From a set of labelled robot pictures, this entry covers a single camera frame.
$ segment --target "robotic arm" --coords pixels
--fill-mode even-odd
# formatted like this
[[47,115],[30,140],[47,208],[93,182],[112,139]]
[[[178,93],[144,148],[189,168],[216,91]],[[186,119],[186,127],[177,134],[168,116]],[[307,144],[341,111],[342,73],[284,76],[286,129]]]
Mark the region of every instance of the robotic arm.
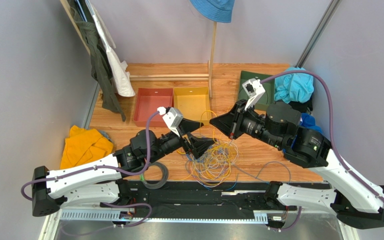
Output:
[[[370,182],[343,159],[349,168],[345,169],[333,152],[331,142],[318,131],[300,126],[301,113],[290,105],[275,102],[269,105],[266,115],[258,115],[254,104],[265,92],[260,80],[251,79],[243,87],[250,99],[237,101],[230,112],[211,119],[210,124],[230,139],[247,134],[280,151],[285,150],[287,160],[319,174],[333,187],[320,190],[271,182],[265,194],[267,201],[335,214],[343,223],[358,229],[384,227],[381,199],[384,186]],[[379,196],[352,176],[351,171]]]
[[[131,173],[141,174],[148,164],[179,148],[199,158],[215,143],[212,138],[197,138],[191,134],[202,123],[183,118],[175,108],[162,107],[158,110],[171,129],[159,138],[151,130],[148,137],[146,130],[141,130],[130,139],[129,145],[100,160],[62,170],[49,171],[45,166],[37,167],[33,181],[29,183],[32,183],[32,215],[42,217],[61,208],[81,204],[103,202],[125,205],[131,193],[127,181],[122,178],[133,175]],[[146,164],[148,150],[150,162]],[[27,185],[22,187],[22,194]]]

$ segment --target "hat brim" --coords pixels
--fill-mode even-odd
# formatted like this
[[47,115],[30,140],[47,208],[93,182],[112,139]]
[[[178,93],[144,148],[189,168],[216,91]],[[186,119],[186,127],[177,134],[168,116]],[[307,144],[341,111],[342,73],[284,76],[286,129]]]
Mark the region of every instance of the hat brim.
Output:
[[205,0],[190,0],[190,3],[204,17],[219,23],[230,23],[232,21],[232,10],[221,10]]

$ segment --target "gray floor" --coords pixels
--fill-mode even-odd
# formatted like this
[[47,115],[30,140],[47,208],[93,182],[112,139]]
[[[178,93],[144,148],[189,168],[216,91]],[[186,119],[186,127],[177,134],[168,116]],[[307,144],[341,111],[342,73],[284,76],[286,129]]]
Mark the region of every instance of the gray floor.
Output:
[[[289,214],[287,225],[295,219]],[[69,234],[82,234],[110,226],[100,221],[61,221]],[[59,240],[342,240],[339,224],[333,215],[302,214],[297,225],[285,232],[267,230],[257,224],[157,223],[145,222],[131,228],[111,228],[88,236],[73,237],[57,233]]]

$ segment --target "yellow bin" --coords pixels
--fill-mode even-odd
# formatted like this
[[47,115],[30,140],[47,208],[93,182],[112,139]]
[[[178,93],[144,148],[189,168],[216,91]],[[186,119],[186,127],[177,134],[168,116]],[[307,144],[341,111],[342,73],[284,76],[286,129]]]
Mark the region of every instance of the yellow bin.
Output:
[[210,110],[209,88],[175,87],[174,107],[180,110],[185,119],[209,125],[211,119],[211,112],[207,111]]

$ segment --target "wooden clothes rack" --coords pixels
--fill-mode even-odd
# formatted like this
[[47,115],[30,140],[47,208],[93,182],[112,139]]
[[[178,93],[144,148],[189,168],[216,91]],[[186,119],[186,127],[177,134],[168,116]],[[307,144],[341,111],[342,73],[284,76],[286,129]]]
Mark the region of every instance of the wooden clothes rack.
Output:
[[[73,27],[75,28],[79,38],[84,44],[85,49],[88,54],[90,54],[90,49],[87,46],[86,42],[83,40],[81,36],[80,29],[74,21],[74,18],[71,15],[70,5],[67,0],[60,0],[63,8],[65,9]],[[214,62],[214,50],[216,47],[216,31],[217,31],[217,22],[213,22],[212,28],[212,42],[211,42],[211,54],[210,59],[208,61],[208,73],[206,74],[151,74],[151,75],[130,75],[130,82],[161,82],[161,81],[169,81],[169,82],[206,82],[208,81],[208,94],[209,97],[213,97],[213,62]]]

